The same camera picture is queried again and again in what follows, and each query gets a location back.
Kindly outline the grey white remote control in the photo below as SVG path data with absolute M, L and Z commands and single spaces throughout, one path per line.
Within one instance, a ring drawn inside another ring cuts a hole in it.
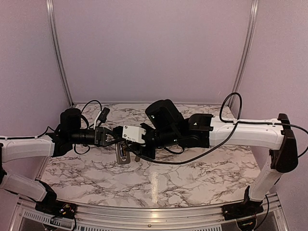
M 119 165 L 129 164 L 131 162 L 130 152 L 124 142 L 115 144 L 116 160 Z

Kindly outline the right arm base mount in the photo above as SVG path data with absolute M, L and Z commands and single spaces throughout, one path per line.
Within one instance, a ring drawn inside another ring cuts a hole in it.
M 259 202 L 251 201 L 249 189 L 250 187 L 248 186 L 244 192 L 244 200 L 242 202 L 227 204 L 221 207 L 225 220 L 244 218 L 264 211 L 262 206 L 263 200 Z

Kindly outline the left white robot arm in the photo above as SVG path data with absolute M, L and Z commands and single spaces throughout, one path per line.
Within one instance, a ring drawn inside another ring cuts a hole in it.
M 104 127 L 82 129 L 87 119 L 77 108 L 67 109 L 60 115 L 60 124 L 54 132 L 33 137 L 1 137 L 0 162 L 7 163 L 29 157 L 60 157 L 71 151 L 76 144 L 107 147 L 123 141 L 123 128 L 113 130 Z M 1 189 L 22 194 L 41 204 L 50 214 L 57 214 L 61 204 L 57 194 L 46 183 L 0 169 Z

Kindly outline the gold AA battery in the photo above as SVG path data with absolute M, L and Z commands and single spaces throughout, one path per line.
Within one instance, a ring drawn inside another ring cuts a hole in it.
M 122 148 L 122 157 L 127 157 L 127 151 L 125 148 Z

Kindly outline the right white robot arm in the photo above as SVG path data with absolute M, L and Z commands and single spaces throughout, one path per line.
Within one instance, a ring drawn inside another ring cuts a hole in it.
M 248 216 L 265 194 L 285 173 L 298 165 L 294 132 L 285 114 L 269 120 L 227 119 L 212 114 L 193 114 L 184 118 L 171 100 L 159 100 L 145 110 L 152 125 L 124 126 L 122 137 L 137 156 L 155 160 L 157 149 L 178 145 L 181 148 L 206 148 L 213 151 L 223 145 L 268 148 L 269 156 L 260 174 L 247 187 L 238 211 Z

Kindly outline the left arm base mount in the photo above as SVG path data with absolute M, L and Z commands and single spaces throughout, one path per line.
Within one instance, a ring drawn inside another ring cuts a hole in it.
M 57 200 L 57 195 L 52 188 L 47 188 L 46 192 L 42 201 L 36 202 L 37 211 L 52 215 L 53 218 L 75 218 L 76 204 Z

